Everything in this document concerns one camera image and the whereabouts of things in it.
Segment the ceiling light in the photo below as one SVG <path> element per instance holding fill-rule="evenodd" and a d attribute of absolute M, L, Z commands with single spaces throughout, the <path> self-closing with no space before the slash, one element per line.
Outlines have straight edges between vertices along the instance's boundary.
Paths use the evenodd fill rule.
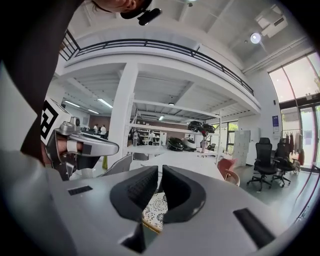
<path fill-rule="evenodd" d="M 80 108 L 80 106 L 78 106 L 78 105 L 76 105 L 76 104 L 74 104 L 74 103 L 72 103 L 72 102 L 70 102 L 70 101 L 65 100 L 64 102 L 69 103 L 69 104 L 71 104 L 72 106 L 75 106 L 75 107 L 77 107 L 77 108 Z"/>
<path fill-rule="evenodd" d="M 111 106 L 109 103 L 105 102 L 102 98 L 98 98 L 98 101 L 100 101 L 101 103 L 103 103 L 104 105 L 108 106 L 109 108 L 113 108 L 113 106 Z"/>
<path fill-rule="evenodd" d="M 253 33 L 250 36 L 250 40 L 253 44 L 258 44 L 261 41 L 261 36 L 259 33 Z"/>
<path fill-rule="evenodd" d="M 95 113 L 95 114 L 99 115 L 99 113 L 98 113 L 98 112 L 93 111 L 93 110 L 91 110 L 91 109 L 88 109 L 88 111 L 90 111 L 90 112 L 92 112 L 92 113 Z"/>

